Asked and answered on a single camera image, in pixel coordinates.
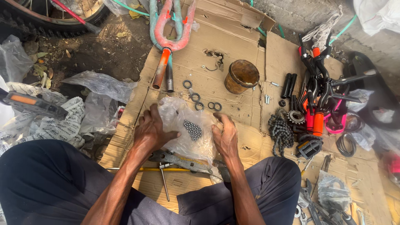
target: screwdriver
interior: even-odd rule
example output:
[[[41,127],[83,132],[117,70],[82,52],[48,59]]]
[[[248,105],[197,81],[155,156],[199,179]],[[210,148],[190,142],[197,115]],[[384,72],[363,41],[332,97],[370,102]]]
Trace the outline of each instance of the screwdriver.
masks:
[[[315,157],[315,155],[313,155],[313,156],[310,158],[310,161],[308,161],[306,167],[304,167],[303,171],[301,171],[301,176],[302,176],[302,177],[303,177],[303,174],[306,172],[308,166],[311,164],[311,161],[314,159],[314,157]]]

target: rubber seal ring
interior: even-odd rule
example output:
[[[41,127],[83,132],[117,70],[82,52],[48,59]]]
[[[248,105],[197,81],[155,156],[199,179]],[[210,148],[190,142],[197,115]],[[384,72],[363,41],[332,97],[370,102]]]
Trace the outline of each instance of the rubber seal ring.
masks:
[[[192,87],[192,82],[191,82],[190,80],[184,80],[184,81],[183,81],[183,86],[184,86],[185,88],[191,88],[191,87]]]
[[[217,111],[217,112],[221,111],[222,110],[222,105],[219,102],[214,103],[214,110]]]
[[[196,104],[194,104],[194,108],[195,108],[197,111],[203,110],[203,109],[204,109],[204,105],[203,105],[203,103],[201,103],[201,102],[196,102]]]
[[[197,95],[197,97],[199,97],[199,99],[196,101],[196,100],[194,100],[193,99],[193,96],[196,96]],[[198,101],[200,101],[200,95],[199,94],[197,94],[197,93],[193,93],[193,94],[191,94],[190,95],[190,98],[192,99],[192,101],[194,101],[194,102],[198,102]]]
[[[214,105],[215,105],[214,102],[209,102],[207,106],[208,106],[210,109],[214,109]]]

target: dirt ground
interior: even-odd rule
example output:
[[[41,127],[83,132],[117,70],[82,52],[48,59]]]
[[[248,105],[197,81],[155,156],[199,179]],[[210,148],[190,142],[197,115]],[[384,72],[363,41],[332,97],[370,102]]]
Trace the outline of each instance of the dirt ground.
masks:
[[[152,47],[146,21],[143,16],[132,19],[129,15],[118,18],[110,15],[98,37],[94,34],[70,39],[38,37],[38,52],[49,53],[44,65],[54,71],[50,90],[69,98],[79,96],[85,100],[86,96],[81,93],[85,89],[83,86],[61,81],[86,70],[104,73],[117,80],[130,78],[138,81]],[[26,84],[36,81],[37,77],[30,74],[24,79]]]

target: hand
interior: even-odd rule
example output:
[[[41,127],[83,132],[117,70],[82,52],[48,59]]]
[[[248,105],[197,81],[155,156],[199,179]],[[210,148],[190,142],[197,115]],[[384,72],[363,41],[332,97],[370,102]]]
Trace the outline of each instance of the hand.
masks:
[[[178,131],[165,133],[162,130],[162,120],[158,113],[157,104],[152,104],[150,111],[145,110],[143,116],[139,118],[139,126],[135,128],[132,149],[141,151],[147,156],[160,149],[171,139],[180,137],[180,135],[181,133]]]
[[[224,126],[222,134],[216,125],[211,127],[217,151],[221,154],[225,162],[231,159],[239,159],[238,130],[236,129],[235,123],[232,121],[231,117],[223,113],[215,112],[213,115],[222,122]]]

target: bicycle chain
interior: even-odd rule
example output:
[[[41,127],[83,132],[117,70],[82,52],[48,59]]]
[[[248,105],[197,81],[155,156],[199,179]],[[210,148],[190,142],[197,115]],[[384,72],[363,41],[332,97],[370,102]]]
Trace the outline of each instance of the bicycle chain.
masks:
[[[279,115],[272,114],[271,118],[268,120],[269,132],[271,139],[274,140],[274,145],[272,147],[272,153],[274,156],[278,156],[276,153],[276,147],[278,146],[278,151],[282,157],[284,156],[285,148],[293,147],[293,131],[288,123]]]

